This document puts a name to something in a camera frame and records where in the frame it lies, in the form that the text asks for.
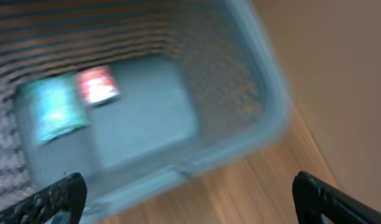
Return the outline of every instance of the basket mesh side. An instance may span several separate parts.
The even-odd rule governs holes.
[[[254,124],[263,110],[263,83],[257,86],[238,31],[227,20],[218,0],[0,3],[0,202],[6,203],[0,209],[34,191],[9,101],[29,78],[162,54],[183,70],[201,138],[218,141]],[[139,166],[143,175],[181,159]],[[128,173],[113,172],[106,182],[119,187],[141,175]],[[102,188],[90,192],[94,197],[113,190],[94,188]]]

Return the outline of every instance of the snack bag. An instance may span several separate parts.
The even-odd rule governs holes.
[[[34,117],[37,145],[90,124],[73,75],[74,72],[70,72],[24,85]]]
[[[98,105],[120,95],[108,66],[87,69],[76,74],[76,81],[83,101]]]

